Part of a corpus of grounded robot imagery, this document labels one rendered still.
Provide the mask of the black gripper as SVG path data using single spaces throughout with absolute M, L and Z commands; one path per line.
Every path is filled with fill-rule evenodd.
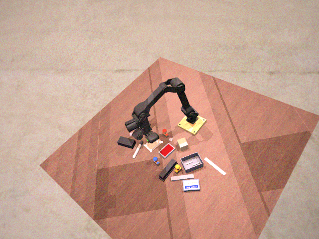
M 145 138 L 150 142 L 150 143 L 154 143 L 155 141 L 157 141 L 159 139 L 159 136 L 151 131 L 152 128 L 150 127 L 150 123 L 147 126 L 140 126 L 138 125 L 146 134 L 145 134 Z

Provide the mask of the wooden stamp with red knob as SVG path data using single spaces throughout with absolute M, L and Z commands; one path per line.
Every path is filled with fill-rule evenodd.
M 168 138 L 168 137 L 169 137 L 169 135 L 166 133 L 166 132 L 167 132 L 167 130 L 166 130 L 166 129 L 163 129 L 162 131 L 163 131 L 163 133 L 162 133 L 162 134 L 163 134 L 166 138 Z

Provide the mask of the pale pink flat bar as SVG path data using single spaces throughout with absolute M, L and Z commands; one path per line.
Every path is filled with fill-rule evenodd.
M 220 169 L 218 166 L 216 166 L 213 162 L 211 162 L 208 158 L 204 158 L 205 161 L 207 161 L 210 165 L 212 165 L 216 170 L 218 170 L 221 174 L 225 175 L 226 173 Z

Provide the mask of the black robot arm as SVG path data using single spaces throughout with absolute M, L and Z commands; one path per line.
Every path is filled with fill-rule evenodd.
M 186 121 L 194 124 L 198 120 L 197 116 L 199 113 L 190 106 L 184 91 L 185 84 L 178 77 L 168 79 L 165 82 L 160 83 L 156 90 L 144 102 L 141 102 L 134 107 L 134 111 L 132 113 L 133 119 L 125 122 L 128 132 L 135 130 L 132 133 L 132 136 L 137 140 L 141 140 L 143 138 L 143 135 L 146 133 L 139 128 L 138 125 L 147 126 L 149 124 L 148 117 L 150 116 L 149 112 L 151 107 L 167 92 L 177 93 L 182 104 L 181 111 L 187 117 Z

